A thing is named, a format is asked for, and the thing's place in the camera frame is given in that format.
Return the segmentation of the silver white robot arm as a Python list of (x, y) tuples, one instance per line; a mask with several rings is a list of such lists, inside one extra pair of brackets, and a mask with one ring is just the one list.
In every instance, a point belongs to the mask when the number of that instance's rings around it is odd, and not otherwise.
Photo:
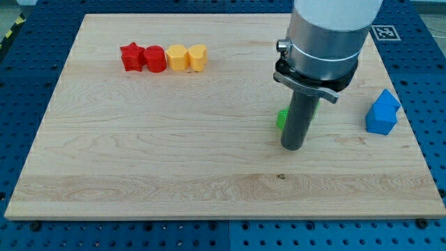
[(295, 0), (276, 50), (275, 81), (296, 93), (337, 102), (355, 74), (381, 0)]

